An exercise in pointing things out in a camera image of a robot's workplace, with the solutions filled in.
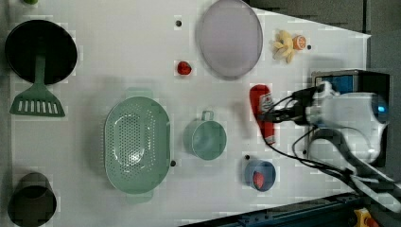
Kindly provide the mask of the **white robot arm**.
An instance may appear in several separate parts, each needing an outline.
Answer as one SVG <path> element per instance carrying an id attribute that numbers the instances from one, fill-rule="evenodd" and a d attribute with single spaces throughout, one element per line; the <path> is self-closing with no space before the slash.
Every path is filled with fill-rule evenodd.
<path id="1" fill-rule="evenodd" d="M 388 126 L 387 102 L 375 93 L 340 94 L 331 83 L 299 90 L 277 109 L 263 84 L 250 90 L 253 116 L 268 147 L 275 143 L 274 125 L 292 121 L 306 126 L 306 157 L 288 157 L 347 184 L 381 207 L 400 213 L 400 183 L 372 166 L 379 157 Z"/>

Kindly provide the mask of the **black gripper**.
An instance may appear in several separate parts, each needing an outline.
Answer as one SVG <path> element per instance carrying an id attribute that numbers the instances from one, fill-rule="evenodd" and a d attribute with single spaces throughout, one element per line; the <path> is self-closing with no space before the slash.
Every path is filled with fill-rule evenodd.
<path id="1" fill-rule="evenodd" d="M 316 87 L 296 91 L 290 96 L 270 105 L 267 110 L 257 115 L 257 119 L 271 123 L 293 121 L 299 126 L 308 126 L 306 108 L 312 105 L 313 95 L 316 91 Z M 285 106 L 282 109 L 277 109 L 277 106 L 286 100 L 292 102 L 292 106 Z"/>

